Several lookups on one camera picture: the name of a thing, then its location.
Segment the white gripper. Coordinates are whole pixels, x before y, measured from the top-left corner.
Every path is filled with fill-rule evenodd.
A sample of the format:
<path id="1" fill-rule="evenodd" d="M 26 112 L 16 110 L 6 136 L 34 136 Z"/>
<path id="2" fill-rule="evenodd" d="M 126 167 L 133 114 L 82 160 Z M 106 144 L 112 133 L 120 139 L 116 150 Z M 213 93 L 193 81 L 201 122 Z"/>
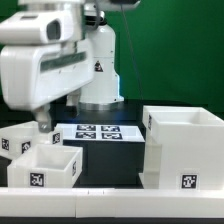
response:
<path id="1" fill-rule="evenodd" d="M 52 131 L 50 106 L 45 105 L 90 83 L 93 48 L 85 39 L 77 52 L 61 55 L 61 45 L 5 46 L 0 54 L 3 99 L 13 110 L 33 111 L 39 131 Z"/>

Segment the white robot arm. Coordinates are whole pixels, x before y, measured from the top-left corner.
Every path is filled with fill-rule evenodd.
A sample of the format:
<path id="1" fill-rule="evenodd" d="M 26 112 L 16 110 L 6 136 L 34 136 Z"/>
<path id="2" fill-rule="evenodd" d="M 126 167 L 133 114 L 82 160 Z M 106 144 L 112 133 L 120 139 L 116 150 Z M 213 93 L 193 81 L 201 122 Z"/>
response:
<path id="1" fill-rule="evenodd" d="M 107 11 L 141 0 L 18 0 L 21 10 L 0 22 L 0 84 L 10 109 L 30 111 L 39 130 L 54 130 L 50 103 L 108 110 L 123 101 L 114 69 L 115 33 Z"/>

